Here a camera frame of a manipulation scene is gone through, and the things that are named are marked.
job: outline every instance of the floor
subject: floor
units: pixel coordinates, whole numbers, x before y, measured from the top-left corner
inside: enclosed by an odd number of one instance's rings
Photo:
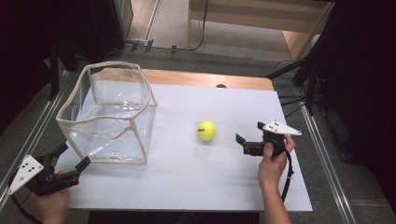
[[[178,8],[178,10],[185,8],[186,2],[183,0],[162,0],[160,2],[149,36],[149,39],[153,40],[154,47],[171,48],[172,45],[177,45],[185,48],[185,24],[183,22],[177,24],[180,20],[176,18],[176,13],[170,12],[174,8]],[[184,12],[179,11],[177,15],[184,15]],[[191,42],[191,45],[200,42],[201,33],[198,29],[200,23],[196,22],[196,29],[192,30],[194,41]],[[151,69],[265,77],[275,69],[290,63],[288,62],[290,56],[279,31],[207,23],[205,48],[202,46],[202,49],[195,52],[178,51],[176,54],[171,54],[168,49],[147,51],[146,48],[139,47],[134,51],[130,51],[130,49],[120,51],[109,60],[138,63],[143,68]],[[79,71],[87,63],[89,62],[79,61]],[[75,74],[64,73],[61,87],[65,96],[73,88],[79,71]],[[290,78],[293,75],[293,72],[289,72],[273,80],[278,95],[304,93],[304,87],[296,88],[291,85]],[[0,176],[3,179],[2,185],[0,185],[1,192],[4,189],[8,169],[16,165],[13,164],[14,158],[20,156],[20,150],[32,151],[35,155],[48,151],[49,148],[54,148],[64,141],[54,120],[54,114],[59,109],[59,105],[63,104],[65,97],[48,102],[49,90],[50,87],[47,86],[38,93],[8,129],[0,135]],[[284,114],[288,115],[297,107],[298,103],[285,105],[283,107]],[[333,134],[334,130],[320,115],[316,106],[314,106],[314,114],[312,118],[308,118],[304,107],[301,107],[287,118],[287,123],[290,126],[296,127],[303,133],[311,133],[296,139],[296,153],[314,211],[291,213],[290,217],[293,223],[396,223],[396,216],[377,185],[375,176],[364,166],[343,162]],[[48,123],[42,121],[44,120],[43,115],[49,117]],[[312,133],[308,120],[315,122],[318,133]],[[32,131],[37,133],[34,139],[30,136]],[[319,148],[315,136],[320,137],[322,149]],[[323,160],[323,156],[321,156],[323,152],[326,154],[324,158],[329,159],[330,165]],[[329,168],[333,169],[335,177],[339,181],[338,187],[341,187],[341,191],[345,193],[353,216],[349,220],[352,221],[346,221],[346,215],[340,213],[344,210],[337,206],[339,195],[334,194],[336,192],[333,190],[334,179],[330,180],[334,175],[329,175],[326,171]],[[7,223],[26,223],[10,200],[1,206],[4,207],[0,213],[0,220],[6,220]],[[38,216],[29,200],[25,207],[29,212]],[[72,210],[69,223],[87,223],[88,214],[88,211]]]

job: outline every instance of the yellow ball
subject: yellow ball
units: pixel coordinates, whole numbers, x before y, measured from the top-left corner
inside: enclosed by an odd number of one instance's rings
[[[204,141],[210,141],[216,135],[216,126],[210,121],[204,121],[198,126],[198,136]]]

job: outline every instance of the human hand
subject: human hand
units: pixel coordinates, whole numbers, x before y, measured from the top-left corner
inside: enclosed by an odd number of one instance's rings
[[[51,195],[38,197],[31,194],[35,206],[38,208],[40,215],[43,217],[43,223],[65,223],[69,214],[70,191],[63,189]]]
[[[285,134],[285,139],[285,148],[288,152],[291,152],[295,147],[295,143],[288,134]],[[274,145],[269,142],[265,144],[263,150],[262,162],[259,164],[260,185],[262,190],[277,190],[280,177],[287,163],[286,153],[283,152],[277,157],[272,158]]]

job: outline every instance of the white table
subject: white table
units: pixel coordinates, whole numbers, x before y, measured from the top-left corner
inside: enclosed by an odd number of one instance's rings
[[[148,164],[92,163],[71,188],[71,208],[90,210],[261,211],[260,157],[243,154],[239,133],[261,141],[257,122],[285,122],[275,91],[152,84],[158,102]],[[196,135],[204,120],[218,128],[211,142]],[[288,211],[312,211],[295,152]],[[56,169],[79,162],[71,148]],[[283,189],[286,173],[279,184]]]

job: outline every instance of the gray floor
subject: gray floor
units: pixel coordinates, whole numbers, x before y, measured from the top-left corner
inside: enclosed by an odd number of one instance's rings
[[[156,25],[161,27],[158,23],[158,21],[160,21],[158,18],[156,20]],[[174,44],[181,46],[181,44],[178,44],[181,42],[169,42],[172,41],[173,38],[160,32],[159,29],[156,29],[156,25],[154,25],[151,34],[154,43],[157,43],[159,47],[170,47],[167,45]],[[225,27],[223,29],[232,30],[233,27]],[[233,38],[227,36],[227,38],[221,39],[219,33],[213,33],[217,30],[216,28],[207,28],[207,30],[208,38],[205,40],[207,41],[205,42],[205,50],[200,50],[198,52],[178,51],[176,54],[172,55],[171,52],[166,49],[152,49],[150,52],[145,52],[144,47],[139,47],[135,51],[126,49],[118,52],[109,60],[138,63],[142,68],[150,69],[264,77],[274,71],[276,62],[290,59],[290,56],[285,53],[287,52],[286,44],[283,39],[279,38],[280,34],[277,31],[266,31],[266,34],[269,36],[268,38],[272,42],[270,44],[262,43],[263,46],[267,46],[267,49],[262,49],[262,52],[266,52],[262,53],[263,56],[258,56],[257,49],[249,47],[248,43],[245,45],[244,43],[239,43],[238,40],[242,37],[239,38],[233,35]],[[240,44],[238,48],[244,49],[242,54],[241,50],[235,50],[236,44]],[[88,62],[79,62],[80,71],[84,64]],[[276,69],[287,64],[287,62],[280,63]],[[65,75],[65,77],[69,77],[69,85],[65,86],[65,94],[60,100],[59,105],[63,104],[65,98],[70,93],[73,83],[75,83],[79,75],[79,71],[76,73],[69,72]],[[292,76],[293,72],[290,72],[273,81],[278,95],[296,94],[296,88],[290,84],[290,78]],[[30,132],[35,128],[35,123],[39,119],[42,111],[45,110],[45,106],[48,103],[47,97],[49,92],[50,88],[47,86],[17,116],[7,130],[0,135],[0,177],[2,180],[6,176],[12,162],[14,162],[14,158],[18,156],[19,151],[23,148]],[[284,114],[289,114],[289,112],[293,111],[297,106],[298,104],[284,106]],[[58,109],[59,106],[56,107],[54,114],[56,114]],[[334,200],[332,190],[320,162],[313,139],[309,134],[302,111],[303,110],[300,109],[288,117],[287,123],[301,130],[303,133],[306,133],[294,139],[297,143],[296,153],[299,158],[314,211],[309,213],[292,213],[290,216],[293,223],[343,223],[342,216]],[[350,165],[341,160],[340,148],[335,141],[333,130],[330,128],[327,120],[319,114],[316,107],[314,108],[314,112],[314,118],[325,143],[327,153],[329,154],[332,165],[338,174],[342,187],[351,204],[357,223],[396,223],[396,216],[390,209],[380,187],[377,185],[375,176],[359,164]],[[47,127],[43,130],[40,138],[37,139],[36,142],[33,142],[32,148],[30,149],[34,149],[34,155],[41,154],[51,150],[64,140],[54,115],[51,115]],[[21,198],[26,193],[26,191],[22,191]],[[29,200],[25,204],[25,207],[28,211],[37,216],[37,212]],[[88,214],[88,211],[72,210],[69,223],[86,223]],[[0,220],[1,223],[27,223],[10,200],[7,201],[0,213]]]

